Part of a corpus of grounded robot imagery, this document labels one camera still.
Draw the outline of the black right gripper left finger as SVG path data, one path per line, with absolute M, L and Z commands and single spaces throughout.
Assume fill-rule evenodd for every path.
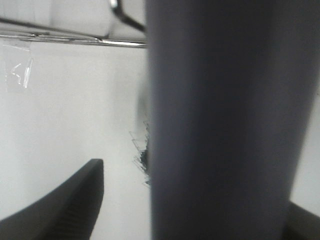
M 2 240 L 88 240 L 104 198 L 104 162 L 91 159 L 56 189 L 0 221 Z

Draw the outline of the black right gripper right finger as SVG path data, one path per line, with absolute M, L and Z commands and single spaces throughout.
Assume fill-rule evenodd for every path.
M 286 224 L 285 240 L 319 240 L 320 217 L 290 202 Z

